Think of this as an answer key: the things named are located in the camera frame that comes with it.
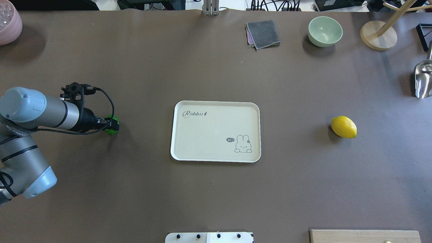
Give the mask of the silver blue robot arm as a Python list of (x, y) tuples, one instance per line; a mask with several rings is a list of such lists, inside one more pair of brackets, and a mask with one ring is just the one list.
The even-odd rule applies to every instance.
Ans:
[(1, 205), (19, 195), (35, 197), (57, 183), (53, 169), (31, 134), (50, 131), (90, 135), (119, 131), (120, 123), (114, 113), (97, 117), (85, 108), (85, 96), (102, 92), (101, 88), (74, 82), (62, 91), (60, 98), (54, 98), (38, 90), (14, 87), (1, 97)]

